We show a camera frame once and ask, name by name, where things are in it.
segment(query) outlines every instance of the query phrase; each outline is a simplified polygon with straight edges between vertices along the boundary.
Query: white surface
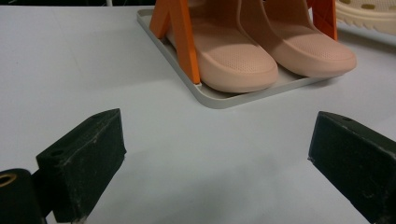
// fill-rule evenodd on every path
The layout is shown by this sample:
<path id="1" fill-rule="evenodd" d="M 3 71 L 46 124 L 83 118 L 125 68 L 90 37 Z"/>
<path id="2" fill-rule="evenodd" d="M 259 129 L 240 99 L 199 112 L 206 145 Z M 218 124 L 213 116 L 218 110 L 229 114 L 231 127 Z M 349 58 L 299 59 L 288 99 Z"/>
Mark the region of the white surface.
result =
<path id="1" fill-rule="evenodd" d="M 34 172 L 39 152 L 120 108 L 126 160 L 87 223 L 367 223 L 306 158 L 319 110 L 396 140 L 395 36 L 347 27 L 352 72 L 214 110 L 138 25 L 139 8 L 0 7 L 0 170 Z"/>

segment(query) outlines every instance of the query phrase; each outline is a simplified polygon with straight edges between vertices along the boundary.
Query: orange plastic bracket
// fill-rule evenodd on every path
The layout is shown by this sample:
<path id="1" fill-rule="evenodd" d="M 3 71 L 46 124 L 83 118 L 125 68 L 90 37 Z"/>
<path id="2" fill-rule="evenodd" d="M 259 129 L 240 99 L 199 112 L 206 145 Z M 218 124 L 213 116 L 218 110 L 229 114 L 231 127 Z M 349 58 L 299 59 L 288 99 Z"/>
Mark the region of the orange plastic bracket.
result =
<path id="1" fill-rule="evenodd" d="M 191 18 L 187 0 L 157 0 L 149 28 L 157 38 L 164 38 L 172 24 L 181 69 L 194 84 L 201 82 Z"/>
<path id="2" fill-rule="evenodd" d="M 314 25 L 325 35 L 338 39 L 334 0 L 306 0 L 312 7 Z"/>

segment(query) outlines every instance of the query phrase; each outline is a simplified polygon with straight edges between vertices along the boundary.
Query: black rubber pad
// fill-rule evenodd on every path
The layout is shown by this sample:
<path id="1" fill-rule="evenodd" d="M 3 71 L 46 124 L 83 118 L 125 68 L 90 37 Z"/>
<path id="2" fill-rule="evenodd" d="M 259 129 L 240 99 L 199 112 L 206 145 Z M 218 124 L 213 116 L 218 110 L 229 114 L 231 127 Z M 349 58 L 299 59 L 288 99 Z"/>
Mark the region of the black rubber pad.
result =
<path id="1" fill-rule="evenodd" d="M 396 143 L 357 121 L 319 112 L 309 160 L 371 223 L 396 223 Z"/>
<path id="2" fill-rule="evenodd" d="M 84 220 L 126 153 L 120 110 L 94 115 L 37 155 L 58 222 Z"/>

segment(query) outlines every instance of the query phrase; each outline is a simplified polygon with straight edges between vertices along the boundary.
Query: white tray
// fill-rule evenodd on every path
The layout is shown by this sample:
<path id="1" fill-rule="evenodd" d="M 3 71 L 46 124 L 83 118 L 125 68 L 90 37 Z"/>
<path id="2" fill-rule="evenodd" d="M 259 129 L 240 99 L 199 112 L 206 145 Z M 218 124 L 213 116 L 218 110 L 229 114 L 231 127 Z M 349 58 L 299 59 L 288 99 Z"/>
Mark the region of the white tray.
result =
<path id="1" fill-rule="evenodd" d="M 327 78 L 301 77 L 293 74 L 285 68 L 279 66 L 279 76 L 277 82 L 270 88 L 262 91 L 254 91 L 249 93 L 226 93 L 216 91 L 206 86 L 205 83 L 193 84 L 187 75 L 181 70 L 177 61 L 177 54 L 173 46 L 167 39 L 158 39 L 149 29 L 153 9 L 141 9 L 137 12 L 137 20 L 143 29 L 148 33 L 154 44 L 160 49 L 166 60 L 173 66 L 177 74 L 183 80 L 184 84 L 189 88 L 195 98 L 202 105 L 210 108 L 222 109 L 234 105 L 241 105 L 247 102 L 258 100 L 264 97 L 279 94 L 285 91 L 306 86 L 315 82 L 326 80 Z"/>

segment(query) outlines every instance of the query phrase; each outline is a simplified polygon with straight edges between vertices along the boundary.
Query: cylindrical hole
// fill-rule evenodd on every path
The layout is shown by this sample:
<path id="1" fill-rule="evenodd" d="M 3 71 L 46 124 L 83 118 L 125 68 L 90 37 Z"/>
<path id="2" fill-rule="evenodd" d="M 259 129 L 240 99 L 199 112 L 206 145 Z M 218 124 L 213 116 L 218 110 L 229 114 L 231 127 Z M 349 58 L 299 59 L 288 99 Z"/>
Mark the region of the cylindrical hole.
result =
<path id="1" fill-rule="evenodd" d="M 9 185 L 16 178 L 17 178 L 17 175 L 12 174 L 12 173 L 0 175 L 0 188 Z"/>
<path id="2" fill-rule="evenodd" d="M 62 155 L 62 153 L 64 153 L 64 151 L 59 149 L 59 150 L 56 150 L 54 152 L 51 152 L 50 155 L 53 156 L 53 157 L 56 157 L 56 156 Z"/>

